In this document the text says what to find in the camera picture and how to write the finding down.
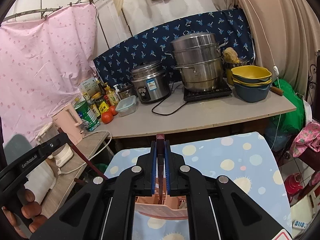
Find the left hand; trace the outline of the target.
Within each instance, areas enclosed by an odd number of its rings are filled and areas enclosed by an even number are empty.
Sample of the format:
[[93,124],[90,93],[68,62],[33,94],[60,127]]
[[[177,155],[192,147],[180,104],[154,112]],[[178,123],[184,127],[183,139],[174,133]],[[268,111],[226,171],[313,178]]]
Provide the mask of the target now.
[[[29,189],[25,189],[24,198],[27,201],[27,204],[21,208],[21,211],[25,218],[33,220],[33,222],[29,225],[29,230],[34,233],[41,225],[43,225],[48,220],[48,218],[41,214],[42,207],[38,202],[35,201],[35,196],[32,191],[30,191]],[[19,236],[23,239],[26,239],[26,235],[17,225],[17,220],[14,214],[4,206],[2,207],[2,211],[8,219],[9,223],[19,234]]]

